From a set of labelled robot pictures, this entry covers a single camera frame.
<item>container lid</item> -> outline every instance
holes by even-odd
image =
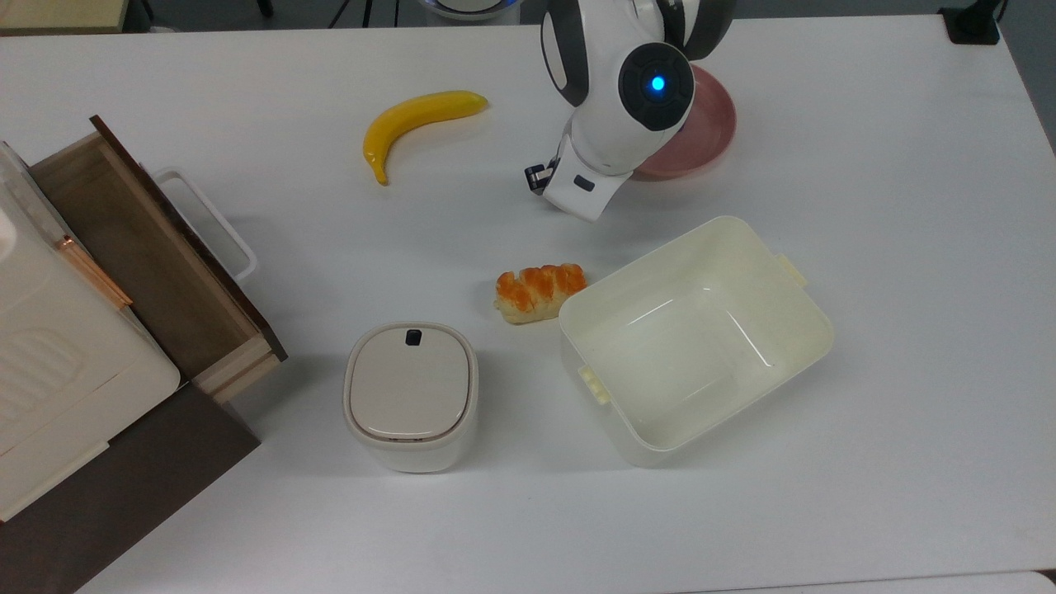
[[[351,365],[348,412],[369,437],[431,440],[454,429],[466,413],[470,357],[439,328],[382,327],[360,340]]]

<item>bread roll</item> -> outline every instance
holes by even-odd
[[[577,264],[525,268],[520,276],[503,273],[495,282],[495,308],[510,323],[555,318],[565,299],[586,285],[583,268]]]

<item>black cable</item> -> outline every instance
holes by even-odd
[[[334,25],[337,24],[337,19],[341,18],[341,13],[344,12],[344,7],[347,6],[347,5],[348,5],[348,0],[344,0],[344,2],[341,2],[341,7],[337,10],[337,14],[334,15],[334,20],[331,21],[329,26],[327,26],[326,29],[334,29]],[[370,2],[370,0],[367,0],[367,2],[366,2],[366,11],[367,11],[367,13],[370,13],[370,10],[371,10],[371,2]]]

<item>table surface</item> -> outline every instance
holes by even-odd
[[[182,166],[256,249],[291,357],[234,405],[263,445],[86,592],[660,592],[1056,567],[1056,159],[1006,48],[938,17],[735,21],[701,62],[738,131],[595,224],[522,169],[570,113],[534,27],[0,39],[0,137],[36,162],[99,113]],[[478,116],[359,150],[410,96]],[[835,328],[822,361],[672,461],[629,467],[555,321],[491,308],[504,271],[600,279],[722,216],[785,253]],[[480,427],[450,471],[380,467],[344,426],[383,322],[463,332]]]

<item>banana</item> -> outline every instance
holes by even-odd
[[[408,99],[386,109],[363,136],[363,156],[382,186],[389,185],[385,157],[396,138],[415,128],[479,113],[488,99],[470,91],[445,91]]]

